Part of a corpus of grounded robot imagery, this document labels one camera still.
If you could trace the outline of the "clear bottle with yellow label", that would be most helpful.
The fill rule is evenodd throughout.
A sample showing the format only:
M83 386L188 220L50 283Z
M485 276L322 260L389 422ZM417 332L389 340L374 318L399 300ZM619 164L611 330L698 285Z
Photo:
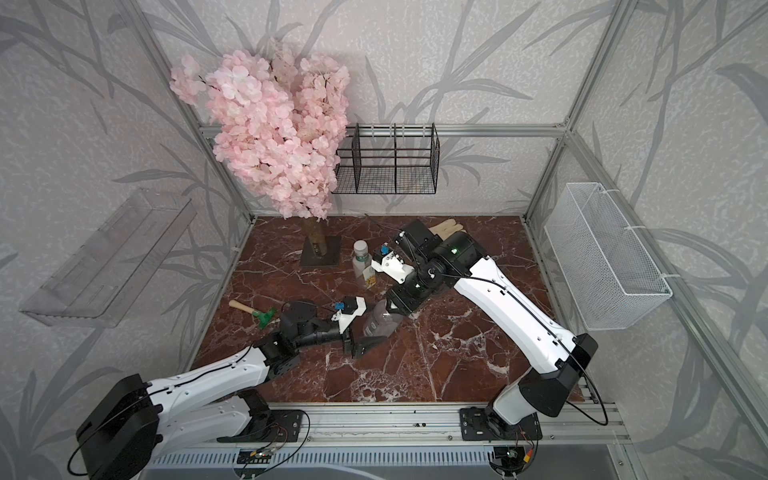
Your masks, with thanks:
M352 265L358 286L363 290L371 289L376 284L376 272L367 247L354 248Z

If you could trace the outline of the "clear bottle with blue label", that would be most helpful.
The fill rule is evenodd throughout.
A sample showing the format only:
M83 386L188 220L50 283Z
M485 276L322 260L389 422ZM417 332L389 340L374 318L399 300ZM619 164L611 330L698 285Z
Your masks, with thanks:
M399 325L404 321L405 316L396 312L389 300L383 299L378 302L370 317L366 320L363 327L365 337L390 337Z

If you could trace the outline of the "white bottle cap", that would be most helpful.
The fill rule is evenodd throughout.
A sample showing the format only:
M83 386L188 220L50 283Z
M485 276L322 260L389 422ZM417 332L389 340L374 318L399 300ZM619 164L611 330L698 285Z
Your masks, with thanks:
M353 246L354 254L356 256L364 257L368 254L368 245L364 240L357 240Z

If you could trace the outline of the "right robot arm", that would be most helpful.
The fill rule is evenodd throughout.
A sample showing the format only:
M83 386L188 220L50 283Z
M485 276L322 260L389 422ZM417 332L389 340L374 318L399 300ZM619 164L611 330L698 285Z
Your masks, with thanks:
M588 334L560 326L503 274L495 260L463 230L442 238L414 220L373 255L372 265L394 280L386 309L416 312L438 292L452 288L473 302L515 343L529 369L489 403L489 416L514 426L534 414L556 417L586 376L598 344Z

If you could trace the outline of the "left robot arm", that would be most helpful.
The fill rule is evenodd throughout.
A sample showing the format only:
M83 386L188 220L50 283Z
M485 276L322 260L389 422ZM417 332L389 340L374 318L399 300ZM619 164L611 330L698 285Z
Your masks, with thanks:
M356 337L367 312L362 297L347 297L323 319L310 301L292 301L277 327L240 352L171 377L118 381L76 431L77 454L89 479L132 479L152 460L207 441L286 442L298 421L273 413L257 388L295 368L303 349L340 343L360 358L385 337Z

